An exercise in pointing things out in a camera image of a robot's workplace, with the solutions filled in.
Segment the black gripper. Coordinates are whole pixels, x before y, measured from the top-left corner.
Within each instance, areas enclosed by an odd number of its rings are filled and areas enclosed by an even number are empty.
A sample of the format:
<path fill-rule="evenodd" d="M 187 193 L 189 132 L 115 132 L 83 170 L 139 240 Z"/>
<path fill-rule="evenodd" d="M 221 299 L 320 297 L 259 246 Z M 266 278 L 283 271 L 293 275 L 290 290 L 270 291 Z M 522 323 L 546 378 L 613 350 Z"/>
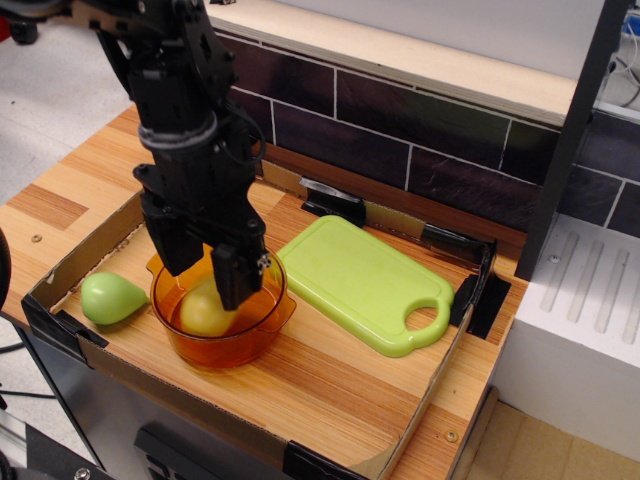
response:
<path fill-rule="evenodd" d="M 248 201 L 255 160 L 247 122 L 209 119 L 194 130 L 139 128 L 154 162 L 136 167 L 150 237 L 168 272 L 191 268 L 210 246 L 216 288 L 235 311 L 262 287 L 264 222 Z"/>

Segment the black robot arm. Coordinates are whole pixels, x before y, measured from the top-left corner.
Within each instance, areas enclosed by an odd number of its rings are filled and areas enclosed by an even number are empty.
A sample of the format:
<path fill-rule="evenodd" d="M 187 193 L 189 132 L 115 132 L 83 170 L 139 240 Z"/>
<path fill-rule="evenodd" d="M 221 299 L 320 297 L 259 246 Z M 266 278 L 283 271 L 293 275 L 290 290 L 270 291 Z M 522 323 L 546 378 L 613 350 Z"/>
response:
<path fill-rule="evenodd" d="M 265 225 L 248 199 L 260 155 L 255 122 L 229 96 L 233 54 L 200 1 L 74 1 L 72 20 L 94 30 L 135 103 L 152 154 L 134 175 L 146 226 L 179 275 L 204 254 L 226 310 L 262 284 Z"/>

